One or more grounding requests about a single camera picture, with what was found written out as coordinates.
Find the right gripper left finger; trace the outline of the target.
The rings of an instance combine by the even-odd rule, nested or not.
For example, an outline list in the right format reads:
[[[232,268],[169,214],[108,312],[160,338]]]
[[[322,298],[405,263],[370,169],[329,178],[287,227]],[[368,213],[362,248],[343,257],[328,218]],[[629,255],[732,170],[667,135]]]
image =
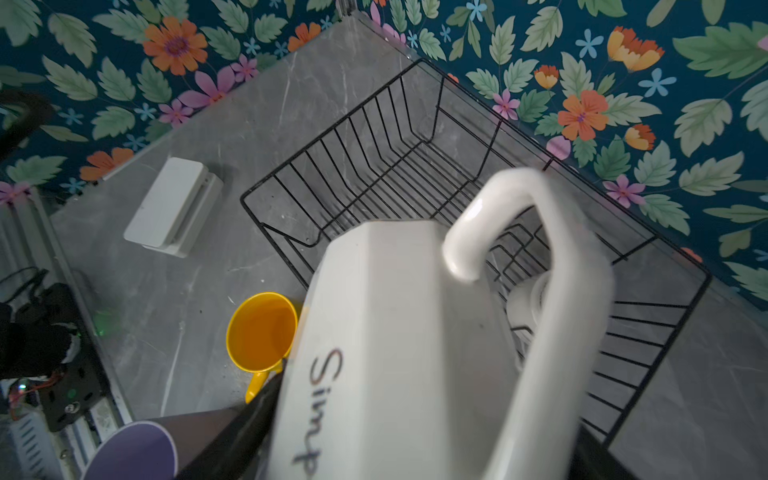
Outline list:
[[[283,377],[278,373],[269,380],[175,479],[239,479],[272,428]]]

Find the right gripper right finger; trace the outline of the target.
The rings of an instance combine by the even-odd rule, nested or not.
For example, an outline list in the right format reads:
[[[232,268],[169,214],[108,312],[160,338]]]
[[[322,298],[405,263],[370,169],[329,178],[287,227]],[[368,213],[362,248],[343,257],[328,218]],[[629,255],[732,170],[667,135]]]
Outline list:
[[[637,480],[623,464],[583,426],[577,436],[568,480]]]

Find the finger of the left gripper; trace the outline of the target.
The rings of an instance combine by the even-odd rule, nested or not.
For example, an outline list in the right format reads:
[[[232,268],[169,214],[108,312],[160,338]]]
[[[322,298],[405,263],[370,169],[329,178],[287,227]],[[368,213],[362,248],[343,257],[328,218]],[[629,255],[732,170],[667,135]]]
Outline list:
[[[54,115],[54,108],[42,95],[18,89],[2,91],[1,105],[21,109],[18,117],[1,134],[1,161],[5,161],[24,139]]]

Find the yellow plastic mug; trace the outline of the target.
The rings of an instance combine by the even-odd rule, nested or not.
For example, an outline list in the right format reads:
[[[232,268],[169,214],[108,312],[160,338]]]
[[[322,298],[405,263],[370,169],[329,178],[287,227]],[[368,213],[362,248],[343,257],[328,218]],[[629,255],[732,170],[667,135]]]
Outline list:
[[[232,362],[252,375],[245,403],[256,398],[271,374],[284,369],[298,329],[294,303],[282,294],[263,292],[244,301],[233,314],[226,334]]]

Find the white mug red interior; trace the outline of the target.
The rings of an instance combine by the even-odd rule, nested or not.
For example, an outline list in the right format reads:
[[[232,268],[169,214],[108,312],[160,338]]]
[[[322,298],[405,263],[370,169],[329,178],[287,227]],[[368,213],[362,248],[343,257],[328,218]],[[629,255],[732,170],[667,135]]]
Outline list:
[[[538,327],[549,277],[547,271],[524,280],[507,296],[507,320],[523,357],[527,355]]]

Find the cream white octagonal mug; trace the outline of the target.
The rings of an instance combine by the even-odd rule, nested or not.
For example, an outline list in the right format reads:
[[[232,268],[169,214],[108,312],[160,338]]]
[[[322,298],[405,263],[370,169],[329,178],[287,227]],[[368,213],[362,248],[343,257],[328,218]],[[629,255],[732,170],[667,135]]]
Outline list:
[[[534,208],[551,253],[519,358],[486,270]],[[269,479],[563,479],[615,280],[576,204],[542,172],[493,175],[450,226],[369,221],[310,284],[279,395]]]

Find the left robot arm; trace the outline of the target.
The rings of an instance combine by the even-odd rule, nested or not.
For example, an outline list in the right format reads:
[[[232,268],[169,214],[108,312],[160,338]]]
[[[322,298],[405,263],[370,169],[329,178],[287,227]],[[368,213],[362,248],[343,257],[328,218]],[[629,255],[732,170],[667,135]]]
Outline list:
[[[3,90],[1,104],[21,109],[17,119],[1,134],[1,159],[6,160],[18,145],[53,114],[44,97],[19,89]],[[1,378],[49,376],[77,356],[80,340],[75,328],[47,324],[42,320],[19,323],[12,319],[11,302],[22,293],[33,294],[48,271],[33,267],[33,275],[1,302]]]

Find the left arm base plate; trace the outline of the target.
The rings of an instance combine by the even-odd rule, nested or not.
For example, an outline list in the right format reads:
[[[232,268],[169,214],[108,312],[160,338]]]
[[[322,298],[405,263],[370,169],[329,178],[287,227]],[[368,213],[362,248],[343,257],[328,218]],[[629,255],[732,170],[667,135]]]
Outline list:
[[[108,378],[93,350],[81,352],[62,367],[51,386],[37,391],[51,433],[74,423],[108,393]]]

